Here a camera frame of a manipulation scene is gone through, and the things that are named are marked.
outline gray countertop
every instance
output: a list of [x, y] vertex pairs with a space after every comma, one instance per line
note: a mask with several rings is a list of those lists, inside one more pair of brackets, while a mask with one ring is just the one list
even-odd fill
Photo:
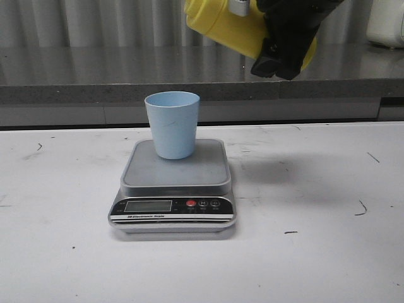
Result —
[[404, 96], [404, 50], [319, 45], [293, 81], [250, 74], [225, 47], [0, 49], [0, 105], [113, 104], [163, 90], [203, 100]]

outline scale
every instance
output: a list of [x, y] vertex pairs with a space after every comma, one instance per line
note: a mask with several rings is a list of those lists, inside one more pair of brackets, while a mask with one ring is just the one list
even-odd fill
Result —
[[221, 232], [236, 218], [224, 143], [198, 139], [184, 159], [159, 157], [138, 142], [121, 177], [109, 222], [126, 233]]

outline lcd display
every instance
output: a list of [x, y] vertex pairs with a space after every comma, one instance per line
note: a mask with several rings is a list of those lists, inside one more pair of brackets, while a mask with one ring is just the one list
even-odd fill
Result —
[[128, 201], [125, 212], [171, 211], [172, 200]]

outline light blue plastic cup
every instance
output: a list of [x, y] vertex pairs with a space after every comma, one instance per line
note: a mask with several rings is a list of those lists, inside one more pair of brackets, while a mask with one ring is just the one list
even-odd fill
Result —
[[162, 92], [145, 98], [157, 155], [186, 158], [195, 150], [200, 97], [189, 92]]

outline white tabletop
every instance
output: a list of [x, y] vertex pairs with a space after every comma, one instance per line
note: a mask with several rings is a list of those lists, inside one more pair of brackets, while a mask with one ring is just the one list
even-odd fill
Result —
[[238, 219], [216, 240], [108, 224], [150, 136], [0, 133], [0, 302], [404, 302], [404, 123], [198, 128], [232, 171]]

